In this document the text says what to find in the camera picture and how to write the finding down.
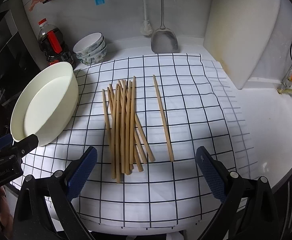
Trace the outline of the person's left hand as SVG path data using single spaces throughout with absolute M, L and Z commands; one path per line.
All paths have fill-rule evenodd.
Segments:
M 7 239 L 12 239 L 13 235 L 13 217 L 10 213 L 6 191 L 3 186 L 0 187 L 0 222 L 4 227 L 2 231 Z

